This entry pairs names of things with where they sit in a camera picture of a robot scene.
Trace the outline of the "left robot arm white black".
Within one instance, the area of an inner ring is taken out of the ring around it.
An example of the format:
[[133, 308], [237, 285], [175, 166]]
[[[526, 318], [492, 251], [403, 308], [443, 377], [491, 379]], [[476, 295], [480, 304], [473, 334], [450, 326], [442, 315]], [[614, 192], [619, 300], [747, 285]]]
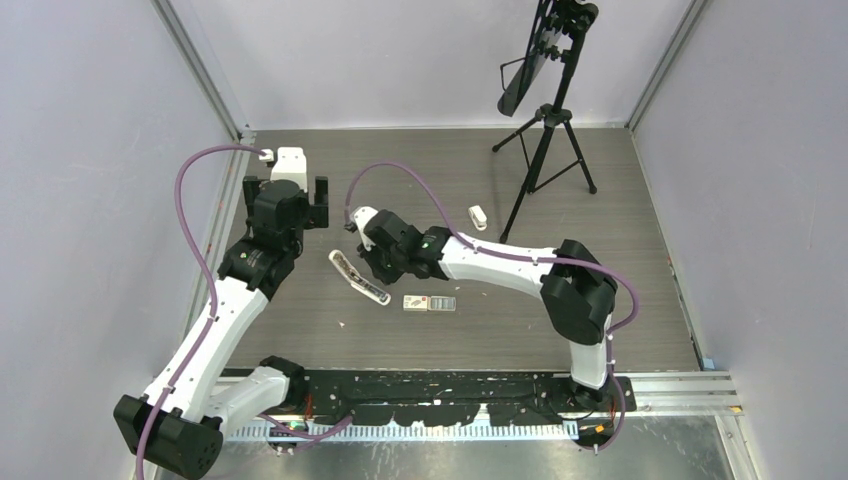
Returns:
[[165, 369], [136, 397], [123, 395], [113, 417], [130, 452], [185, 479], [201, 479], [224, 439], [259, 414], [298, 412], [309, 397], [302, 366], [263, 359], [247, 377], [213, 391], [248, 327], [267, 307], [302, 254], [305, 231], [329, 224], [329, 180], [312, 191], [291, 179], [243, 181], [245, 235], [224, 256], [200, 317]]

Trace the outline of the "staple box tray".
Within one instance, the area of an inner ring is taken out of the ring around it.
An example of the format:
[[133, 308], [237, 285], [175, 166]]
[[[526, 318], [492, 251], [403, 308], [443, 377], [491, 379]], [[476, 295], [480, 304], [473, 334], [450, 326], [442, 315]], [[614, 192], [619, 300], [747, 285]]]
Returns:
[[456, 298], [450, 296], [430, 296], [427, 303], [427, 309], [431, 312], [454, 312], [456, 306]]

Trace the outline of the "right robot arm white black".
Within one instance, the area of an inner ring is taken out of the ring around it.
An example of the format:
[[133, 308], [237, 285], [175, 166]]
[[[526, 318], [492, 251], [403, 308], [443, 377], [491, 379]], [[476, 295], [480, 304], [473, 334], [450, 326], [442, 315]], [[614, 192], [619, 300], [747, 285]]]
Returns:
[[569, 343], [571, 397], [596, 410], [611, 395], [605, 334], [618, 285], [596, 270], [596, 259], [579, 242], [558, 248], [523, 248], [479, 240], [446, 227], [421, 232], [395, 213], [363, 206], [348, 230], [373, 276], [385, 285], [404, 275], [418, 279], [476, 281], [527, 294], [542, 302], [554, 330]]

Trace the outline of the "white staple remover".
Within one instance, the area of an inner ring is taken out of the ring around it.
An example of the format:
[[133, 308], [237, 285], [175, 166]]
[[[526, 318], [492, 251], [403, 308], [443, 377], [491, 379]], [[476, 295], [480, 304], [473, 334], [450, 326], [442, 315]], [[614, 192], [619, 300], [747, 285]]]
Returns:
[[488, 217], [480, 205], [473, 205], [468, 208], [468, 215], [478, 231], [485, 231], [488, 227]]

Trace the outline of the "white staple box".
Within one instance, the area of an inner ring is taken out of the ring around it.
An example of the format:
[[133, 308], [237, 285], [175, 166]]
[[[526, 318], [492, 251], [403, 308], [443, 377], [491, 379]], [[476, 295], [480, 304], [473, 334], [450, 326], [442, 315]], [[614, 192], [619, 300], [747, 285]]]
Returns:
[[407, 312], [427, 312], [429, 310], [430, 297], [424, 295], [405, 295], [402, 307]]

